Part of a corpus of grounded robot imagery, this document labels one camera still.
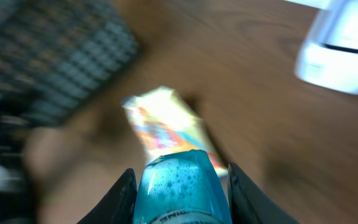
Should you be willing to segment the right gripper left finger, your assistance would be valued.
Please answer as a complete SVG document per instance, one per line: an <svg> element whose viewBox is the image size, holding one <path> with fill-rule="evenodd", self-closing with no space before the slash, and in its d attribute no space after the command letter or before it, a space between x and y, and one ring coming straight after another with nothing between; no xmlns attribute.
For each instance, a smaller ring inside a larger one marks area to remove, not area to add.
<svg viewBox="0 0 358 224"><path fill-rule="evenodd" d="M78 224L130 224L133 221L136 196L135 172L128 168Z"/></svg>

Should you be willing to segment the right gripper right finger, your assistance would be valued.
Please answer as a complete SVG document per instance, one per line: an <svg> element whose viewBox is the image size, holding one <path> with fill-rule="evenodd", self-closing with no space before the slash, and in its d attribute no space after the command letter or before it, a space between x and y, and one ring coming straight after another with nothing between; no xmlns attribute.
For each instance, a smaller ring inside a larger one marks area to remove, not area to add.
<svg viewBox="0 0 358 224"><path fill-rule="evenodd" d="M298 224L235 163L228 167L227 192L233 224Z"/></svg>

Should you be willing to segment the teal mouthwash bottle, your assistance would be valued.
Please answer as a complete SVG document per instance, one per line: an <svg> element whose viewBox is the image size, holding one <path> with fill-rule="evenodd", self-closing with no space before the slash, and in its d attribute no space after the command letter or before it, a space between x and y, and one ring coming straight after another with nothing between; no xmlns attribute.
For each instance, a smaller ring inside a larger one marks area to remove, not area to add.
<svg viewBox="0 0 358 224"><path fill-rule="evenodd" d="M226 196L207 153L168 154L147 165L133 222L231 224Z"/></svg>

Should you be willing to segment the yellow snack bag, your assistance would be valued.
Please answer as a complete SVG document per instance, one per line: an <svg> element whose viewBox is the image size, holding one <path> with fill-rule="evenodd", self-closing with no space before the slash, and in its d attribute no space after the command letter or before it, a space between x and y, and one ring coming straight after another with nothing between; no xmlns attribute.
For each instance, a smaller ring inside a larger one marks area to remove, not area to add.
<svg viewBox="0 0 358 224"><path fill-rule="evenodd" d="M122 107L145 150L147 163L167 154L203 150L218 177L227 175L227 167L208 137L203 120L173 88L160 86L130 96Z"/></svg>

